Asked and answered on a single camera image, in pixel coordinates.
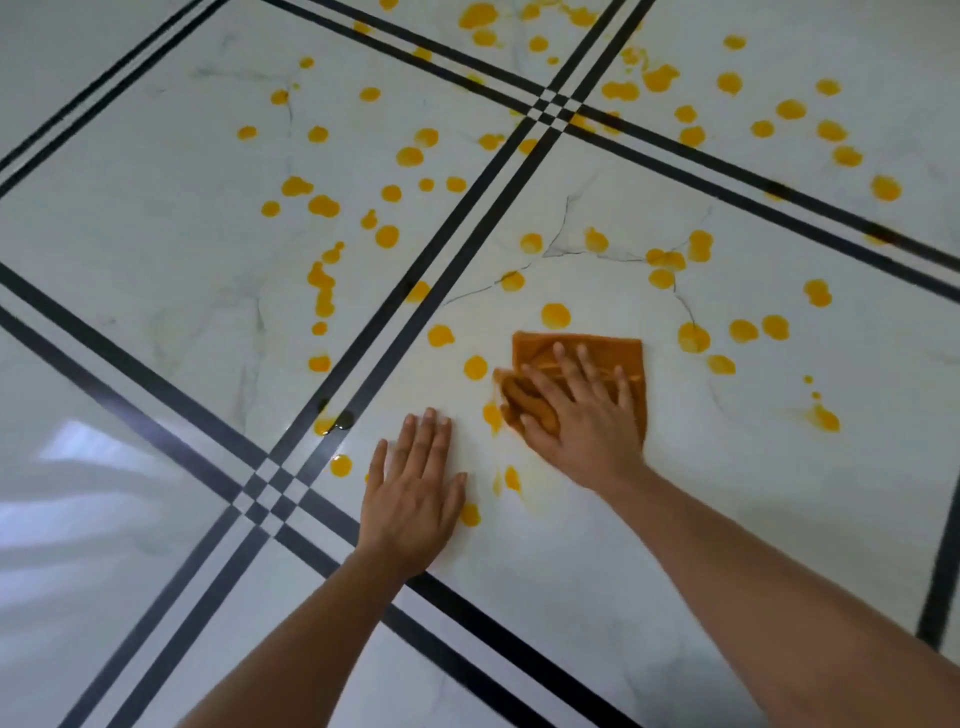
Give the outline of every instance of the left hand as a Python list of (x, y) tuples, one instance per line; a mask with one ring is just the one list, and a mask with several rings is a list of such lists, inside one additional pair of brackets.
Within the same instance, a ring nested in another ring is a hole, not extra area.
[(407, 415), (384, 474), (387, 441), (380, 440), (360, 512), (356, 550), (376, 552), (406, 581), (426, 570), (449, 541), (466, 498), (467, 474), (457, 473), (444, 487), (453, 422), (427, 407), (418, 426)]

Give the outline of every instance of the finger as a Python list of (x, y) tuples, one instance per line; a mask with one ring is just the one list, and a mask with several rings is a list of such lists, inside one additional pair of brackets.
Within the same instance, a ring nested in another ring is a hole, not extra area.
[(444, 534), (444, 543), (453, 533), (453, 528), (460, 518), (460, 511), (464, 508), (467, 501), (467, 474), (457, 473), (450, 481), (450, 487), (446, 489), (444, 495), (444, 507), (440, 512), (440, 529)]
[(433, 437), (430, 454), (426, 458), (426, 467), (423, 468), (423, 479), (438, 486), (444, 482), (446, 473), (446, 456), (450, 450), (450, 439), (453, 433), (453, 422), (444, 417), (437, 427), (437, 434)]
[(566, 355), (564, 345), (559, 341), (553, 345), (553, 355), (560, 364), (560, 369), (566, 377), (566, 384), (570, 387), (570, 393), (576, 401), (585, 401), (592, 398), (587, 381), (580, 372), (580, 367), (573, 359)]
[(610, 394), (607, 392), (607, 387), (603, 385), (600, 373), (590, 358), (590, 352), (587, 351), (586, 344), (581, 344), (577, 347), (577, 356), (580, 358), (580, 366), (584, 368), (584, 376), (587, 378), (587, 384), (590, 385), (590, 391), (593, 392), (598, 399), (610, 401)]
[(414, 444), (414, 435), (417, 434), (417, 415), (407, 415), (396, 438), (394, 457), (390, 461), (390, 471), (387, 480), (393, 482), (403, 474), (407, 467), (407, 458), (410, 457), (410, 447)]
[(430, 446), (433, 444), (433, 431), (436, 422), (437, 410), (433, 407), (427, 407), (420, 419), (420, 427), (417, 428), (414, 445), (410, 448), (410, 457), (407, 458), (407, 466), (403, 469), (404, 475), (413, 477), (423, 475), (426, 458), (430, 454)]
[(619, 364), (613, 369), (613, 376), (616, 379), (616, 403), (620, 409), (625, 409), (631, 414), (634, 412), (634, 393), (630, 390), (630, 380)]

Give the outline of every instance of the black stripe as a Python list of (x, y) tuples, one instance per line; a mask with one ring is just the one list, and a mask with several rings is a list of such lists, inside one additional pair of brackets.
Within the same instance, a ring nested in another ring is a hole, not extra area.
[(944, 535), (940, 539), (937, 558), (933, 562), (930, 588), (917, 624), (917, 637), (938, 652), (944, 642), (950, 616), (950, 605), (957, 589), (960, 573), (960, 478), (953, 489)]
[(150, 33), (146, 38), (144, 38), (140, 43), (138, 43), (133, 50), (131, 50), (126, 56), (100, 74), (90, 85), (88, 85), (84, 90), (79, 94), (73, 97), (73, 99), (62, 107), (57, 113), (47, 119), (35, 132), (30, 134), (26, 139), (24, 139), (18, 146), (16, 146), (9, 154), (0, 159), (0, 172), (3, 172), (7, 167), (9, 167), (13, 161), (20, 157), (24, 152), (26, 152), (30, 147), (32, 147), (36, 142), (43, 137), (47, 132), (53, 129), (54, 126), (59, 124), (68, 113), (73, 109), (82, 104), (86, 99), (88, 99), (93, 93), (98, 91), (106, 82), (116, 76), (124, 66), (129, 64), (134, 58), (139, 56), (145, 48), (151, 45), (157, 38), (162, 36), (164, 33), (173, 28), (180, 19), (183, 18), (188, 12), (192, 11), (198, 5), (200, 5), (204, 0), (191, 0), (189, 3), (180, 8), (177, 12), (168, 17), (163, 24), (157, 28), (155, 31)]
[(613, 16), (620, 12), (620, 8), (623, 7), (623, 3), (624, 0), (613, 0), (613, 2), (606, 7), (606, 9), (601, 13), (600, 17), (597, 18), (597, 21), (590, 26), (587, 34), (577, 44), (577, 47), (573, 50), (573, 53), (570, 54), (570, 57), (564, 61), (564, 65), (561, 66), (561, 69), (557, 72), (557, 75), (553, 77), (553, 81), (550, 82), (550, 85), (547, 88), (549, 88), (551, 91), (559, 91), (563, 87), (567, 79), (573, 75), (573, 72), (577, 69), (577, 66), (580, 65), (580, 61), (584, 59), (584, 56), (587, 54), (589, 49), (593, 47), (593, 44), (597, 41), (597, 38), (600, 37), (600, 34), (607, 29), (608, 25), (610, 25), (610, 22), (613, 20)]
[(160, 423), (155, 422), (112, 387), (88, 372), (40, 334), (0, 306), (0, 327), (31, 352), (76, 384), (91, 399), (136, 434), (197, 478), (215, 494), (232, 502), (240, 486), (209, 460), (187, 446)]
[(110, 656), (107, 664), (97, 673), (97, 676), (90, 683), (90, 686), (80, 696), (80, 700), (70, 709), (66, 717), (60, 722), (58, 728), (81, 728), (93, 709), (97, 707), (104, 695), (123, 672), (124, 667), (133, 659), (133, 655), (143, 646), (150, 637), (160, 620), (170, 610), (174, 602), (180, 598), (186, 585), (196, 575), (197, 571), (206, 561), (206, 557), (213, 552), (213, 549), (221, 542), (229, 531), (230, 527), (240, 517), (240, 511), (232, 506), (228, 506), (220, 518), (210, 526), (200, 542), (186, 557), (186, 560), (177, 569), (177, 573), (167, 582), (167, 585), (160, 592), (159, 596), (150, 605), (150, 608), (144, 613), (143, 617), (136, 626), (127, 635), (126, 639), (120, 643), (116, 651)]
[(655, 147), (663, 149), (665, 152), (670, 152), (678, 157), (688, 159), (718, 174), (724, 175), (733, 180), (737, 180), (738, 182), (748, 184), (754, 189), (775, 194), (798, 207), (802, 207), (803, 209), (825, 217), (828, 220), (840, 223), (841, 225), (859, 232), (863, 232), (864, 234), (872, 235), (873, 237), (879, 238), (886, 243), (890, 243), (891, 245), (896, 246), (897, 248), (900, 248), (902, 251), (910, 253), (911, 255), (915, 255), (916, 257), (928, 260), (931, 263), (936, 263), (937, 265), (942, 265), (945, 268), (949, 268), (951, 271), (960, 273), (960, 257), (951, 255), (942, 250), (938, 250), (937, 248), (927, 245), (926, 243), (922, 243), (919, 240), (915, 240), (912, 237), (908, 237), (900, 232), (892, 231), (889, 228), (880, 225), (879, 223), (871, 222), (866, 218), (860, 217), (852, 212), (848, 212), (840, 207), (835, 207), (823, 202), (822, 200), (805, 195), (803, 192), (798, 192), (797, 190), (788, 187), (785, 184), (768, 180), (759, 174), (750, 172), (742, 167), (738, 167), (731, 162), (712, 157), (705, 152), (688, 147), (687, 145), (682, 144), (675, 139), (670, 139), (656, 132), (651, 132), (649, 129), (644, 129), (637, 124), (633, 124), (632, 122), (626, 121), (619, 117), (611, 116), (610, 114), (599, 109), (594, 109), (593, 107), (589, 106), (582, 106), (580, 107), (579, 112), (589, 119), (593, 119), (601, 124), (613, 127), (614, 129), (632, 136), (635, 139), (639, 139), (647, 144), (652, 144)]
[[(524, 119), (524, 122), (530, 122), (531, 126), (534, 123), (530, 119)], [(517, 130), (519, 131), (523, 127), (524, 123), (521, 122)], [(533, 151), (527, 159), (523, 161), (519, 169), (516, 170), (516, 173), (510, 181), (507, 182), (496, 200), (493, 201), (490, 209), (487, 210), (487, 213), (477, 224), (477, 227), (470, 233), (467, 241), (460, 250), (457, 251), (453, 260), (450, 261), (450, 264), (441, 273), (433, 288), (430, 289), (426, 298), (423, 299), (423, 303), (417, 306), (417, 310), (414, 311), (410, 320), (407, 321), (390, 347), (373, 366), (372, 371), (350, 399), (340, 418), (347, 414), (350, 419), (355, 422), (357, 418), (363, 414), (364, 410), (367, 409), (367, 405), (370, 404), (373, 396), (379, 391), (380, 387), (383, 386), (383, 382), (387, 380), (387, 377), (394, 370), (407, 349), (410, 348), (414, 339), (420, 335), (420, 330), (426, 326), (430, 317), (433, 316), (434, 311), (444, 302), (446, 294), (449, 293), (453, 284), (467, 268), (470, 261), (473, 260), (477, 251), (480, 250), (480, 246), (487, 240), (487, 236), (490, 235), (493, 228), (500, 221), (500, 218), (503, 217), (504, 212), (507, 211), (507, 208), (513, 203), (516, 196), (520, 193), (520, 190), (523, 189), (523, 185), (530, 180), (530, 177), (536, 171), (537, 167), (540, 166), (540, 162), (546, 157), (546, 153), (550, 151), (550, 148), (559, 136), (560, 133), (555, 129), (546, 130), (540, 138), (540, 141), (538, 141), (537, 145), (533, 148)], [(347, 430), (338, 426), (334, 426), (327, 432), (297, 473), (297, 478), (300, 479), (300, 482), (309, 484), (316, 480), (317, 475), (324, 469), (324, 466), (337, 451), (337, 448), (340, 447), (340, 444), (346, 436)]]
[(745, 212), (749, 212), (750, 214), (762, 218), (767, 222), (773, 223), (774, 225), (778, 225), (785, 230), (795, 232), (797, 235), (802, 235), (803, 237), (808, 238), (815, 243), (819, 243), (826, 248), (830, 248), (837, 253), (842, 253), (843, 255), (853, 258), (854, 260), (859, 260), (861, 263), (866, 263), (867, 265), (876, 268), (878, 271), (887, 273), (895, 278), (899, 278), (900, 280), (905, 280), (908, 283), (919, 286), (923, 290), (929, 291), (937, 296), (941, 296), (948, 301), (960, 303), (960, 288), (952, 286), (949, 283), (943, 282), (942, 280), (935, 279), (926, 273), (916, 271), (909, 266), (903, 265), (902, 263), (886, 257), (885, 255), (875, 253), (874, 251), (868, 250), (861, 245), (852, 243), (850, 240), (842, 238), (839, 235), (834, 235), (832, 232), (821, 230), (820, 228), (810, 225), (809, 223), (797, 220), (790, 215), (773, 209), (772, 207), (764, 205), (763, 203), (751, 200), (749, 197), (744, 197), (743, 195), (733, 192), (726, 187), (722, 187), (719, 184), (702, 180), (694, 174), (671, 166), (667, 162), (660, 161), (659, 159), (652, 157), (647, 157), (635, 149), (624, 147), (607, 139), (606, 137), (601, 136), (600, 134), (588, 132), (579, 127), (575, 127), (572, 124), (568, 125), (564, 131), (572, 136), (576, 136), (578, 139), (581, 139), (588, 144), (592, 144), (600, 149), (605, 149), (606, 151), (611, 152), (618, 157), (627, 159), (635, 164), (639, 164), (641, 167), (646, 167), (652, 172), (656, 172), (657, 174), (674, 180), (675, 182), (679, 182), (680, 184), (685, 184), (687, 187), (692, 187), (693, 189), (703, 192), (710, 197), (716, 198), (721, 202), (738, 207)]
[(224, 603), (227, 595), (243, 576), (244, 572), (250, 566), (253, 558), (259, 553), (260, 548), (267, 543), (268, 536), (266, 531), (255, 526), (247, 534), (237, 550), (230, 556), (229, 561), (220, 570), (213, 582), (207, 587), (200, 601), (190, 610), (183, 624), (170, 638), (160, 654), (156, 656), (154, 663), (150, 665), (140, 682), (131, 691), (123, 705), (116, 712), (113, 720), (107, 724), (107, 728), (132, 728), (140, 719), (143, 712), (150, 705), (150, 702), (156, 697), (156, 694), (163, 687), (171, 673), (180, 664), (183, 655), (193, 645), (193, 643), (204, 631), (210, 618)]
[[(340, 565), (323, 551), (307, 541), (289, 525), (284, 524), (276, 534), (276, 541), (313, 569), (324, 579), (330, 578)], [(513, 693), (504, 689), (486, 672), (468, 661), (447, 643), (431, 634), (419, 622), (390, 604), (381, 621), (404, 642), (416, 649), (427, 660), (476, 695), (491, 709), (516, 726), (549, 726), (545, 718), (527, 706)]]
[(438, 56), (443, 56), (451, 61), (456, 61), (461, 65), (465, 65), (467, 68), (472, 68), (474, 71), (485, 73), (491, 78), (502, 81), (504, 84), (514, 85), (517, 88), (527, 91), (528, 93), (532, 93), (534, 96), (540, 96), (540, 92), (543, 90), (540, 84), (535, 84), (533, 81), (525, 79), (522, 76), (518, 76), (516, 73), (512, 73), (505, 68), (500, 68), (499, 66), (493, 65), (492, 63), (487, 63), (486, 61), (481, 61), (474, 56), (470, 56), (462, 51), (458, 51), (456, 48), (451, 48), (450, 46), (443, 45), (436, 40), (431, 40), (430, 38), (421, 36), (413, 31), (408, 31), (406, 28), (395, 25), (389, 20), (384, 20), (383, 18), (379, 18), (375, 15), (370, 15), (368, 12), (363, 12), (356, 8), (352, 8), (349, 5), (338, 2), (338, 0), (310, 0), (310, 2), (316, 3), (317, 5), (323, 5), (325, 8), (329, 8), (332, 11), (346, 15), (354, 20), (360, 20), (361, 22), (367, 23), (367, 25), (371, 26), (372, 28), (376, 28), (378, 31), (384, 31), (392, 36), (396, 36), (406, 40), (407, 42), (414, 43), (421, 48), (425, 48), (431, 53), (436, 53)]
[(444, 81), (449, 81), (452, 84), (461, 86), (467, 91), (472, 91), (475, 94), (484, 96), (491, 101), (496, 102), (500, 106), (513, 109), (514, 111), (519, 111), (520, 113), (526, 113), (530, 110), (530, 104), (524, 104), (522, 101), (518, 101), (513, 96), (508, 96), (502, 91), (498, 91), (495, 88), (490, 88), (489, 86), (483, 84), (478, 84), (476, 81), (473, 81), (465, 76), (461, 76), (455, 71), (451, 71), (448, 68), (443, 68), (436, 63), (425, 61), (422, 58), (414, 56), (412, 53), (407, 53), (406, 51), (396, 48), (390, 43), (385, 43), (375, 37), (355, 31), (352, 28), (348, 28), (346, 25), (341, 25), (335, 20), (330, 20), (327, 17), (317, 15), (316, 13), (305, 8), (301, 8), (299, 5), (293, 5), (286, 2), (286, 0), (263, 0), (263, 2), (267, 3), (268, 5), (273, 5), (275, 8), (280, 10), (287, 11), (290, 14), (296, 15), (297, 17), (301, 17), (304, 20), (309, 20), (311, 23), (316, 23), (317, 25), (323, 26), (329, 31), (333, 31), (338, 36), (347, 37), (350, 40), (363, 43), (364, 45), (369, 46), (386, 56), (391, 56), (398, 61), (406, 63), (407, 65), (413, 65), (416, 68), (419, 68), (421, 71), (426, 71), (427, 73), (433, 74), (438, 78), (444, 79)]

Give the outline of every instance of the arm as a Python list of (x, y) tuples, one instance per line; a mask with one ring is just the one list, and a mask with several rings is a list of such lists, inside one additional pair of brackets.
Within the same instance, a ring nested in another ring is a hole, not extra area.
[(585, 349), (555, 354), (574, 400), (528, 370), (561, 432), (525, 418), (527, 443), (634, 530), (772, 723), (960, 725), (960, 668), (650, 470), (623, 372), (614, 403)]
[(384, 610), (426, 570), (453, 533), (467, 476), (444, 488), (452, 424), (408, 415), (384, 476), (387, 441), (373, 453), (357, 548), (221, 681), (180, 728), (321, 728)]

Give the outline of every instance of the orange cloth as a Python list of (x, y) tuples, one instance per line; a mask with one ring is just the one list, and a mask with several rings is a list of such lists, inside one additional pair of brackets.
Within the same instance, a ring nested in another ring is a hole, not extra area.
[(514, 334), (514, 370), (512, 372), (499, 370), (496, 373), (500, 393), (503, 395), (500, 412), (503, 414), (504, 422), (522, 435), (523, 423), (520, 421), (520, 415), (525, 412), (536, 418), (540, 426), (551, 435), (556, 436), (560, 433), (557, 413), (543, 398), (533, 382), (523, 376), (521, 369), (524, 364), (536, 367), (570, 396), (564, 374), (553, 357), (553, 345), (558, 341), (574, 358), (577, 355), (577, 347), (581, 344), (587, 345), (590, 358), (613, 401), (616, 401), (616, 380), (613, 377), (613, 369), (617, 364), (623, 367), (624, 374), (630, 380), (630, 390), (634, 395), (636, 431), (642, 443), (647, 432), (647, 388), (646, 378), (643, 375), (643, 344), (639, 339), (518, 331)]

